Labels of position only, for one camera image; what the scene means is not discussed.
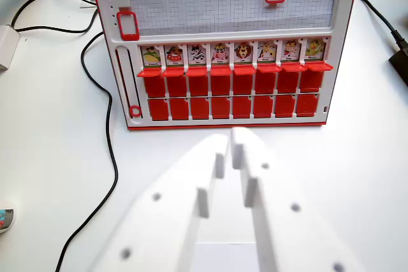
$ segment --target grid paper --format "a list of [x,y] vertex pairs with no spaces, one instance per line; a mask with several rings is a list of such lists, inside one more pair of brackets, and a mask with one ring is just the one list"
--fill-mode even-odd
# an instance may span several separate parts
[[141,35],[328,27],[333,0],[130,0]]

